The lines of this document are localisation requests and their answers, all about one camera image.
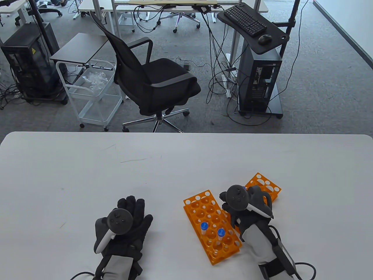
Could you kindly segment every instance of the hand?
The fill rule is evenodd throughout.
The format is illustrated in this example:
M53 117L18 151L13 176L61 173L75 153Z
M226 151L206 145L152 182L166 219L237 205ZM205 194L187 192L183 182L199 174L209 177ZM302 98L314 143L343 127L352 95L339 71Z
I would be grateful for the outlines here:
M120 199L118 201L118 208L126 209L131 213L133 217L133 224L131 229L127 233L123 235L116 235L115 238L108 243L106 248L102 251L102 256L104 258L97 271L102 272L103 268L109 262L111 256L130 257L133 258L133 262L128 279L134 280L136 276L140 275L142 271L137 262L142 257L142 245L145 239L145 235L151 225L151 222L153 221L153 216L146 215L144 217L145 201L143 199L138 199L136 201L134 196L128 196L126 199ZM97 220L96 222L96 244L98 244L102 239L102 232L107 231L102 230L103 227L106 227L108 229L106 225L106 219L107 218L102 218Z
M224 201L222 205L222 209L227 211L231 216L231 226L235 228L237 226L240 231L240 239L244 242L245 240L242 239L242 234L247 230L251 225L255 224L259 220L266 220L268 223L270 222L270 218L264 218L263 216L257 214L254 211L249 211L245 209L243 211L236 211L233 210L229 204L227 203L226 193L222 192L219 195L219 198Z

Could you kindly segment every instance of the vr controller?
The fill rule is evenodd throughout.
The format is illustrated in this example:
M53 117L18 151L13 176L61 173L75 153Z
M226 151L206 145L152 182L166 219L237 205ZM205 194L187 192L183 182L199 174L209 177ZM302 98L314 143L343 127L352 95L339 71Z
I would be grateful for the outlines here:
M127 233L133 223L133 217L126 209L116 208L110 212L107 218L101 218L96 221L97 241L94 245L94 252L101 253L110 240L114 239L117 234Z
M231 186L226 193L228 205L236 211L248 209L265 218L273 218L272 198L267 192L263 192L259 186L252 186L248 190L240 185Z

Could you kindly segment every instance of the cart wheel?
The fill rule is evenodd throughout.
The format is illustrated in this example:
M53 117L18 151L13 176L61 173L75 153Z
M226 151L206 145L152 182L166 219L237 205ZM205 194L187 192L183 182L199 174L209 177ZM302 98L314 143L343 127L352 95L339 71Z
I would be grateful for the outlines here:
M69 101L69 99L68 99L68 97L66 96L63 100L60 101L60 103L61 103L62 105L66 105L66 104L68 103L68 101Z

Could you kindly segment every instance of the gray carpet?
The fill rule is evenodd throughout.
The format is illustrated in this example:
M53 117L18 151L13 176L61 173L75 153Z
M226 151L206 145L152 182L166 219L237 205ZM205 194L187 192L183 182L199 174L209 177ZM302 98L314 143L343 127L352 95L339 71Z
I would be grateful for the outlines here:
M271 21L286 21L291 12L293 1L266 1L270 12L265 14ZM63 9L63 16L43 14L45 21L52 23L60 46L66 44L76 33L96 33L100 31L88 16L76 20L68 9ZM3 16L5 26L0 28L4 41L14 32L14 17ZM135 33L130 27L122 27L122 36L126 42L148 36L154 41L152 59L167 57L175 59L180 56L199 65L210 62L207 27L182 18L178 32L172 33L176 19L165 19L153 33L144 34L139 29ZM291 34L283 64L278 76L279 90L285 88L290 68L298 47L299 21ZM211 23L211 29L218 40L222 40L224 24ZM229 52L232 30L224 43L224 51ZM141 61L145 59L145 48L136 50ZM115 61L114 51L107 43L96 58ZM9 65L3 53L0 53L0 80L9 85L12 78ZM373 136L373 72L353 48L340 36L332 25L312 5L311 1L303 11L301 27L301 48L287 90L281 94L284 117L279 120L272 117L267 123L257 127L245 127L232 122L226 115L228 99L225 95L213 95L211 102L205 103L208 82L211 78L209 66L197 68L191 72L198 78L202 88L199 95L187 103L190 108L188 117L176 116L171 119L185 132L210 133L353 133ZM264 117L252 117L249 121L233 114L235 102L229 106L229 114L237 121L257 124ZM141 118L138 107L126 100L109 125L109 131L120 132L121 123ZM152 123L134 125L133 132L149 132ZM80 129L70 103L41 104L33 106L28 103L9 104L0 111L0 141L12 131L103 131L102 127L86 125ZM159 132L171 132L162 125Z

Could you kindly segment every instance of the office chair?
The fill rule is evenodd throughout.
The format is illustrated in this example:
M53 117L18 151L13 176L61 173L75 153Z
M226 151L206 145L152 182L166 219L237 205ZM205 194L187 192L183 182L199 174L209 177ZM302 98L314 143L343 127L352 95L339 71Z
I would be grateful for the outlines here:
M189 115L189 109L172 112L176 105L184 105L188 99L197 95L201 88L197 78L188 73L182 66L167 58L150 62L153 41L147 37L126 44L106 30L101 21L90 11L90 16L96 25L105 33L114 48L117 66L114 82L122 91L134 101L143 116L152 116L137 121L125 122L123 132L129 132L127 126L155 121L153 132L157 131L160 124L165 123L169 127L183 132L167 118L182 113ZM148 43L146 63L141 65L131 49Z
M48 2L47 1L37 1L36 2L37 4L37 7L38 7L38 11L39 13L58 13L58 16L62 16L62 13L57 10L57 9L52 9L52 8L48 8L47 5L48 5ZM33 12L30 8L27 8L27 13L29 16L32 16L33 15ZM21 18L19 16L17 16L15 18L15 25L16 26L20 26L21 24L19 23L19 21L21 20Z
M169 15L167 16L163 16L161 17L158 21L157 21L157 24L160 25L161 24L161 19L165 19L165 18L173 18L174 16L178 16L178 19L176 21L176 25L175 25L175 28L172 30L173 33L176 33L178 31L178 26L179 26L179 21L180 19L184 16L186 17L187 19L190 19L194 22L197 23L197 29L199 29L201 27L201 22L197 19L195 19L195 13L170 13Z

